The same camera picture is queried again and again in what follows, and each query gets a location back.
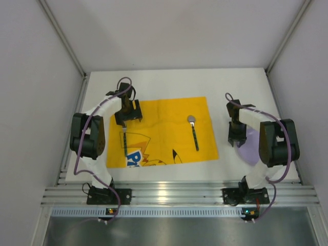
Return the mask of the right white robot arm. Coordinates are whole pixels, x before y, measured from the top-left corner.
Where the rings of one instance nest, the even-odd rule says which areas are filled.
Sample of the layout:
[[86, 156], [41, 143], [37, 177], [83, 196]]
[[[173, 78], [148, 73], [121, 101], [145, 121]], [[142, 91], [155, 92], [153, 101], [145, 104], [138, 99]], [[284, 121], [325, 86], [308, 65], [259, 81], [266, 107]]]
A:
[[264, 192], [264, 183], [282, 182], [291, 162], [300, 156], [295, 123], [291, 119], [278, 119], [256, 109], [254, 105], [241, 105], [235, 99], [228, 100], [228, 142], [243, 146], [247, 140], [247, 127], [259, 133], [259, 161], [254, 169], [238, 183], [238, 196], [254, 199]]

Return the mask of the lilac plate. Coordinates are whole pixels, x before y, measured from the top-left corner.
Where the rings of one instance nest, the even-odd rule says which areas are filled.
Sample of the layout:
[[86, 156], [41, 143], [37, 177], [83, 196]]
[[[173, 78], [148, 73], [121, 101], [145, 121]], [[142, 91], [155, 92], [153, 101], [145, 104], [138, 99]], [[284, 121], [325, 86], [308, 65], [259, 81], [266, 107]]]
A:
[[250, 166], [255, 166], [259, 161], [259, 132], [249, 128], [246, 131], [246, 141], [237, 147], [240, 158]]

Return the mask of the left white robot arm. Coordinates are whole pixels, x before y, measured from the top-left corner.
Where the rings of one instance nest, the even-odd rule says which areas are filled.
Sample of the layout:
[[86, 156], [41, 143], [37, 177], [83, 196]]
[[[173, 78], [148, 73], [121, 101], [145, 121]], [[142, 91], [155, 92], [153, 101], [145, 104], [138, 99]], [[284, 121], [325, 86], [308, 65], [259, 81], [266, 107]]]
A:
[[114, 116], [115, 123], [122, 127], [124, 155], [127, 156], [127, 122], [142, 120], [141, 107], [135, 95], [131, 80], [128, 83], [118, 82], [116, 90], [108, 92], [95, 107], [73, 115], [70, 133], [70, 149], [76, 153], [73, 174], [90, 174], [95, 188], [114, 190], [113, 177], [107, 170], [105, 158], [107, 123]]

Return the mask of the fork with teal handle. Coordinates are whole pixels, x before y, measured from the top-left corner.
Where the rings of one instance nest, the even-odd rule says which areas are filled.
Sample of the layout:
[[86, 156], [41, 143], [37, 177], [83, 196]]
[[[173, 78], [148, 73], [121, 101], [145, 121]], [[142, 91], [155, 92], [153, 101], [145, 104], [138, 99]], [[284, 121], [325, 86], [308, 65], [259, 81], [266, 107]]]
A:
[[124, 155], [125, 157], [127, 157], [128, 155], [127, 136], [126, 136], [127, 126], [123, 126], [122, 130], [123, 130]]

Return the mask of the yellow printed cloth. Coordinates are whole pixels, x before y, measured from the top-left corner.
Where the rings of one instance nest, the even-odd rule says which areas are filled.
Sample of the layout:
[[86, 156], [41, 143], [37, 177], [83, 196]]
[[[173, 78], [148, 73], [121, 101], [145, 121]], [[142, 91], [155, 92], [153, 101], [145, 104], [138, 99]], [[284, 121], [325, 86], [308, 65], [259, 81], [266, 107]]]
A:
[[[110, 118], [107, 168], [177, 165], [219, 159], [205, 97], [140, 102], [143, 118], [127, 122], [128, 155], [124, 155], [123, 130]], [[196, 151], [187, 117], [196, 118]]]

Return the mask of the spoon with teal handle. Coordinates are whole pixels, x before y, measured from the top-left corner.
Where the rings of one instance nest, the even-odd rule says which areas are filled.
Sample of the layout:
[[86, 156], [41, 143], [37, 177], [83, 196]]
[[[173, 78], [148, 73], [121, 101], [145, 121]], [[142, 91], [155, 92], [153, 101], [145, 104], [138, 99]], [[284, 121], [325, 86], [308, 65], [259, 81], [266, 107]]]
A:
[[199, 144], [198, 144], [197, 135], [196, 135], [196, 131], [195, 131], [196, 118], [193, 115], [189, 115], [187, 117], [187, 121], [191, 125], [191, 128], [192, 128], [192, 134], [193, 134], [193, 139], [194, 139], [194, 144], [195, 144], [196, 151], [199, 151]]

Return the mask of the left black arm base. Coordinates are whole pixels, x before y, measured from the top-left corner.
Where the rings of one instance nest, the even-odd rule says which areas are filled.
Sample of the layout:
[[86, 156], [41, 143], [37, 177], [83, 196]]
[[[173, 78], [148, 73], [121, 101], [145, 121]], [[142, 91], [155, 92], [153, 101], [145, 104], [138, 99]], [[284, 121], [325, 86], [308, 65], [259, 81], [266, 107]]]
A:
[[[129, 205], [132, 198], [131, 189], [114, 189], [120, 198], [121, 205]], [[117, 196], [109, 189], [100, 189], [94, 186], [88, 191], [88, 205], [118, 205]]]

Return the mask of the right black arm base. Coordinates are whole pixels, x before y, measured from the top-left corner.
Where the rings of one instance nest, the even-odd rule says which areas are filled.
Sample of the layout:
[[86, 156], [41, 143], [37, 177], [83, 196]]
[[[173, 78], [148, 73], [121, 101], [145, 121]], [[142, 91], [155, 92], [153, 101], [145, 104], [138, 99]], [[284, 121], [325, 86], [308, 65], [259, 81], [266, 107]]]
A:
[[240, 188], [222, 189], [223, 203], [231, 206], [239, 204], [269, 204], [270, 199], [266, 188], [249, 189], [242, 191]]

